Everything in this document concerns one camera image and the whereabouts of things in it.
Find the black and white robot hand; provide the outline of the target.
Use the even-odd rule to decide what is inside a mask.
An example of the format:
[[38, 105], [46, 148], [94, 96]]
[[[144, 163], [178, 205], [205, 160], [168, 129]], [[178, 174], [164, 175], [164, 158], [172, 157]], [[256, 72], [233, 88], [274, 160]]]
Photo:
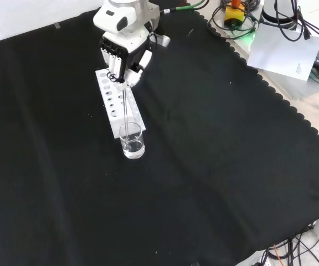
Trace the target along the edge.
[[140, 81], [159, 43], [160, 36], [144, 26], [128, 32], [103, 34], [99, 46], [106, 75], [117, 90], [132, 88]]

